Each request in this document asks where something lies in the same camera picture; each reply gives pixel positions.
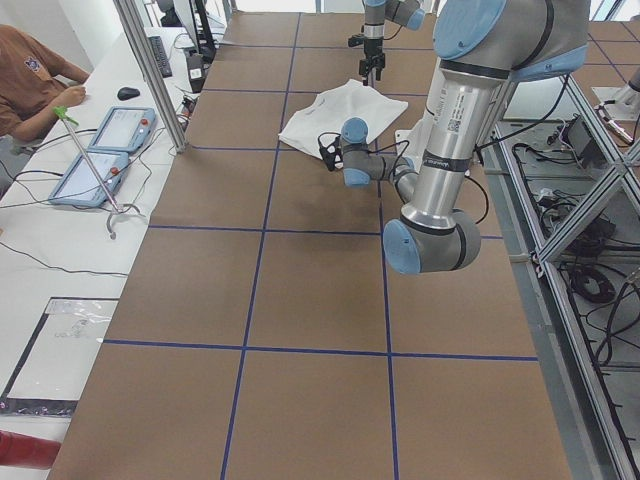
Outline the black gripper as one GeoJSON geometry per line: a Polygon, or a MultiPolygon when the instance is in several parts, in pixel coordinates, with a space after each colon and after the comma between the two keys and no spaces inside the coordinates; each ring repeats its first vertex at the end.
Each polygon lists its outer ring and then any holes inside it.
{"type": "Polygon", "coordinates": [[[381,80],[382,72],[386,66],[386,57],[383,51],[383,37],[364,39],[365,58],[359,61],[359,75],[362,84],[369,85],[369,70],[375,70],[375,79],[381,80]]]}

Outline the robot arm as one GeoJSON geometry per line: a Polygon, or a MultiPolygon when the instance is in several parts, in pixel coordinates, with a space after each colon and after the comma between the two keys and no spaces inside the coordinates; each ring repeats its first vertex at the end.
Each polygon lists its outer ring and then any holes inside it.
{"type": "Polygon", "coordinates": [[[385,22],[418,30],[424,22],[426,11],[419,1],[371,0],[364,1],[363,6],[364,24],[359,34],[349,38],[348,46],[363,46],[364,58],[359,62],[359,75],[367,86],[371,74],[374,74],[376,80],[381,79],[386,65],[383,51],[385,22]]]}
{"type": "Polygon", "coordinates": [[[494,91],[507,81],[536,81],[580,68],[587,53],[587,1],[449,1],[434,28],[439,62],[422,127],[421,163],[376,155],[368,126],[345,122],[340,153],[346,185],[387,180],[403,201],[383,230],[386,259],[403,274],[462,269],[481,235],[455,203],[494,91]]]}

